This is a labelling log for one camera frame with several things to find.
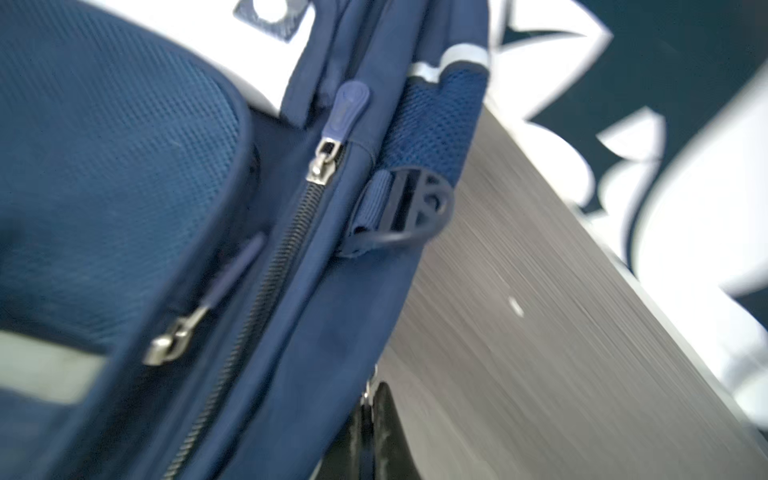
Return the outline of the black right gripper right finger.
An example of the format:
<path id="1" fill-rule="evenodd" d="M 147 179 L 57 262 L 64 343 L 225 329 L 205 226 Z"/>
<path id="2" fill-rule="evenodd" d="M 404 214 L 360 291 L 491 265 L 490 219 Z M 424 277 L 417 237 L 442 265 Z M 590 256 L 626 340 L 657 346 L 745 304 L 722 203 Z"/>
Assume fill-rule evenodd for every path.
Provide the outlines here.
<path id="1" fill-rule="evenodd" d="M 373 397 L 373 449 L 376 480 L 420 480 L 391 388 L 381 382 Z"/>

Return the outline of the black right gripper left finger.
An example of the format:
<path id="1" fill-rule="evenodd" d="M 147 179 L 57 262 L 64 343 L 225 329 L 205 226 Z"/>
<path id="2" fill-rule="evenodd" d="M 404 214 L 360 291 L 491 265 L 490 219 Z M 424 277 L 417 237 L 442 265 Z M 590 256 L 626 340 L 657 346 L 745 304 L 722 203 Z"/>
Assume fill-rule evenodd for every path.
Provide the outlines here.
<path id="1" fill-rule="evenodd" d="M 363 445 L 363 407 L 357 405 L 319 464 L 315 480 L 358 480 Z"/>

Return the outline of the navy blue student backpack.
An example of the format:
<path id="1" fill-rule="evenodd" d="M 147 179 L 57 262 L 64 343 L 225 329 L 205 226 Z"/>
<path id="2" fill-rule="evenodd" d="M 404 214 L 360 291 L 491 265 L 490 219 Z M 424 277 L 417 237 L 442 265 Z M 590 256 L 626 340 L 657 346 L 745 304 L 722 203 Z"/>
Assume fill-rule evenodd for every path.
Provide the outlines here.
<path id="1" fill-rule="evenodd" d="M 1 475 L 314 479 L 449 223 L 485 1 L 5 1 Z"/>

